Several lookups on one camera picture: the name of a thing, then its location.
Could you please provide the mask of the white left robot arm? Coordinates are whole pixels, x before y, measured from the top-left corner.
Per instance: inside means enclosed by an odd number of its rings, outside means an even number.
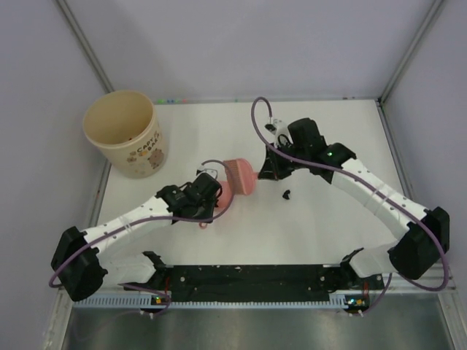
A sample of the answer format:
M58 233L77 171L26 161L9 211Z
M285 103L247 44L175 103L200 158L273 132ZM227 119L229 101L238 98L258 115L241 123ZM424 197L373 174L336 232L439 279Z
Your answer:
M89 298L102 287L145 284L157 289L165 271L154 252L117 260L115 255L136 239L175 222L210 223L222 185L207 173L178 187L168 185L135 209L95 227L65 230L55 249L51 267L74 302Z

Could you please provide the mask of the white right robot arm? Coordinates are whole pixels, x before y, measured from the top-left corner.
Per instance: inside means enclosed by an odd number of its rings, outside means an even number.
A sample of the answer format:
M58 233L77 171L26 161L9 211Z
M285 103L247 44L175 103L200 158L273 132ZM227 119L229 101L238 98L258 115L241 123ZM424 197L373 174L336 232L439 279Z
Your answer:
M420 279L449 250L449 214L440 206L428 209L394 190L375 176L341 143L327 144L309 118L289 125L270 119L264 128L274 137L266 142L266 158L259 179L279 181L308 169L354 198L393 235L393 242L360 247L341 261L342 283L358 288L367 277L398 273Z

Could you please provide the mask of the pink dustpan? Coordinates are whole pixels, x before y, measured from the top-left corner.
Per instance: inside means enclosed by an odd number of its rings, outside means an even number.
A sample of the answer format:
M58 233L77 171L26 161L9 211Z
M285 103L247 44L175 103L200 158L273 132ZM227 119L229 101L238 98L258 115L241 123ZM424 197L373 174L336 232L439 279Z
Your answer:
M217 192L217 202L215 204L214 215L217 216L230 206L234 197L234 192L227 180L220 182L221 188Z

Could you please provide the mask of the pink hand brush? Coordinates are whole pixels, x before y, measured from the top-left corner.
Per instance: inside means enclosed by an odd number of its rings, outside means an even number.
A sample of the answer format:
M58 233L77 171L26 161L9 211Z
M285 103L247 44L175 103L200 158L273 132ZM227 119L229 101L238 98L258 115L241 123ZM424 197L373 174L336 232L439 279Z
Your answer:
M226 180L222 182L223 191L234 195L251 195L255 191L258 172L244 158L224 160Z

